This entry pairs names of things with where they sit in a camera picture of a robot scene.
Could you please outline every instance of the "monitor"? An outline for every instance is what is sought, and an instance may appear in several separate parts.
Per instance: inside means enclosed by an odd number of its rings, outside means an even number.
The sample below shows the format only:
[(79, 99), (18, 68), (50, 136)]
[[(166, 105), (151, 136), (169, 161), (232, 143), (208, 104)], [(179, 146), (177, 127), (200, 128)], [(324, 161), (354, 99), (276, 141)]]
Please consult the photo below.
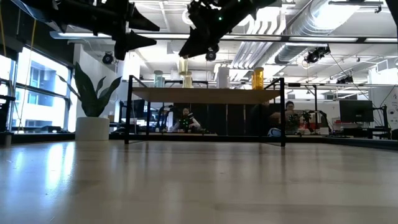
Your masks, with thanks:
[[(123, 101), (122, 118), (126, 118), (127, 113), (127, 101)], [(132, 101), (131, 118), (146, 118), (144, 115), (145, 100), (133, 100)]]
[(369, 100), (340, 100), (341, 122), (373, 122), (373, 103)]

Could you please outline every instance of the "ceiling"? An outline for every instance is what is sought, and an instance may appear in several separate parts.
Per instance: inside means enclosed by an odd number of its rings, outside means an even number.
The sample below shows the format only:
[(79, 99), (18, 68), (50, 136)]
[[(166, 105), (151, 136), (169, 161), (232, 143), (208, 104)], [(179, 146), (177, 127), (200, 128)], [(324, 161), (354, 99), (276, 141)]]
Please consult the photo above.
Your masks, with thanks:
[[(285, 10), (286, 21), (291, 20), (307, 2), (308, 0), (295, 0), (295, 4), (290, 4)], [(161, 32), (189, 33), (190, 26), (182, 19), (186, 3), (188, 1), (136, 1), (136, 7), (143, 16), (157, 24)], [(375, 9), (374, 6), (361, 7), (330, 35), (395, 37), (397, 35), (396, 25), (386, 4), (383, 5), (382, 12), (378, 14), (374, 13)], [(233, 33), (242, 34), (247, 30), (248, 25), (237, 26), (233, 29)], [(68, 32), (81, 32), (81, 29), (74, 27), (69, 29)], [(105, 52), (112, 51), (114, 44), (112, 40), (85, 40), (82, 43), (84, 50), (98, 60), (102, 59)], [(162, 70), (164, 73), (176, 70), (178, 51), (183, 44), (184, 41), (182, 40), (160, 40), (157, 45), (137, 49), (136, 52), (143, 61), (141, 63), (141, 74), (144, 77), (150, 77), (154, 70)], [(206, 62), (205, 56), (201, 55), (190, 58), (188, 68), (190, 70), (213, 72), (217, 63), (230, 63), (240, 46), (241, 42), (220, 42), (220, 51), (217, 53), (216, 61)], [(396, 45), (330, 44), (330, 48), (331, 54), (343, 70), (353, 68), (354, 80), (358, 82), (367, 80), (368, 69), (374, 66), (376, 62), (398, 55)], [(318, 64), (305, 69), (302, 66), (304, 56), (305, 54), (292, 63), (297, 66), (288, 66), (281, 70), (288, 82), (304, 82), (306, 80), (325, 82), (331, 76), (341, 73), (341, 68), (337, 66), (331, 56), (327, 56)]]

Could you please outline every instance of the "black metal frame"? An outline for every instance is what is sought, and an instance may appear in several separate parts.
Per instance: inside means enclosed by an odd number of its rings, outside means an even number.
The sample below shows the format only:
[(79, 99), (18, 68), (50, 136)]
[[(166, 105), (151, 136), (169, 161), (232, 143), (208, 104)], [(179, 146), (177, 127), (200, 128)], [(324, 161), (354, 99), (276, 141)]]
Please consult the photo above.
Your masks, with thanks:
[(133, 79), (137, 80), (134, 75), (129, 76), (129, 86), (127, 89), (127, 111), (126, 111), (126, 125), (124, 130), (124, 143), (129, 144), (130, 140), (143, 140), (143, 141), (221, 141), (221, 142), (280, 142), (280, 146), (284, 147), (286, 145), (286, 135), (285, 135), (285, 80), (284, 78), (278, 78), (274, 80), (271, 84), (267, 85), (264, 89), (269, 89), (270, 87), (275, 87), (278, 83), (280, 85), (280, 130), (281, 136), (279, 138), (264, 137), (260, 132), (258, 137), (253, 136), (169, 136), (169, 135), (149, 135), (149, 121), (150, 113), (147, 113), (147, 128), (145, 135), (131, 135), (130, 134), (130, 119), (131, 119), (131, 99), (132, 99), (132, 82)]

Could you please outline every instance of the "wooden shelf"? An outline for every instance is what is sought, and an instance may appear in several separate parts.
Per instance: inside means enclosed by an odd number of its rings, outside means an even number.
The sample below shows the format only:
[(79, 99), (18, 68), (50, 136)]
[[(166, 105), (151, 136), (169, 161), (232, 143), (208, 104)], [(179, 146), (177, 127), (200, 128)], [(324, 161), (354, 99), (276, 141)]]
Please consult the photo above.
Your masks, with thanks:
[(279, 90), (232, 90), (216, 88), (143, 88), (134, 87), (133, 94), (150, 102), (260, 104), (279, 96)]

